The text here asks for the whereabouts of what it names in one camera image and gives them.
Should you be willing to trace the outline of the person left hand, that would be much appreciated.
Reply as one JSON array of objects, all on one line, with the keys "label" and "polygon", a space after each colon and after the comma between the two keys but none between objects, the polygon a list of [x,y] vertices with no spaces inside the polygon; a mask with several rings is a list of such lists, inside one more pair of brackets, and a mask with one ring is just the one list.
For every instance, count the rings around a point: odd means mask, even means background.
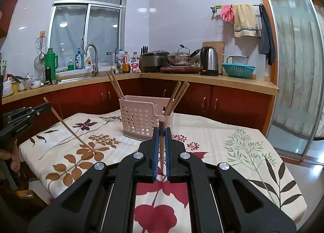
[{"label": "person left hand", "polygon": [[11,170],[17,173],[20,170],[17,140],[13,140],[8,149],[0,149],[1,160],[11,160]]}]

